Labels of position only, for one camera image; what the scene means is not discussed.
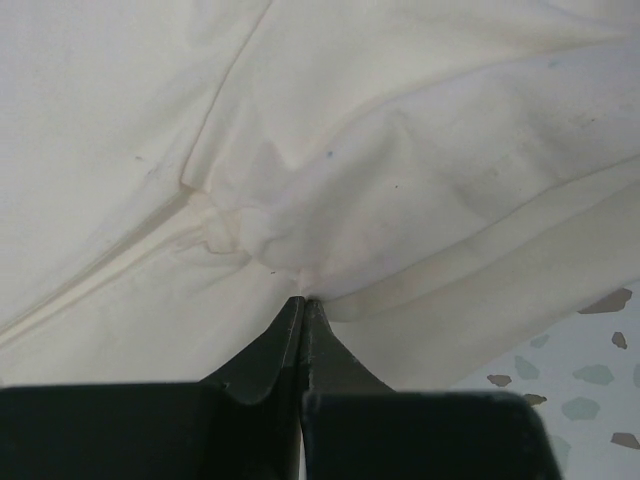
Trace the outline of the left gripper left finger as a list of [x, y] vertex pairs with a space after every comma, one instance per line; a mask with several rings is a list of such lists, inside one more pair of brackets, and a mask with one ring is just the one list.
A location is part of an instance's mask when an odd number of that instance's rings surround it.
[[208, 479], [297, 479], [298, 361], [305, 300], [286, 301], [268, 328], [201, 383], [218, 395]]

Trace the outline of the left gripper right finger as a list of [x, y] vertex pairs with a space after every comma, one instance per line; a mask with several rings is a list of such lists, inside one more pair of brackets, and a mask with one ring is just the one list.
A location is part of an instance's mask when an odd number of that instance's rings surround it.
[[373, 408], [392, 389], [335, 336], [318, 300], [305, 304], [299, 375], [306, 477], [363, 478], [384, 449]]

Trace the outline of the cream white t shirt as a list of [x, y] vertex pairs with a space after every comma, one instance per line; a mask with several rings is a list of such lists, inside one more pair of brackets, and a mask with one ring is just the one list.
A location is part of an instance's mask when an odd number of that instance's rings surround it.
[[5, 1], [1, 382], [198, 380], [293, 295], [400, 388], [639, 276], [635, 1]]

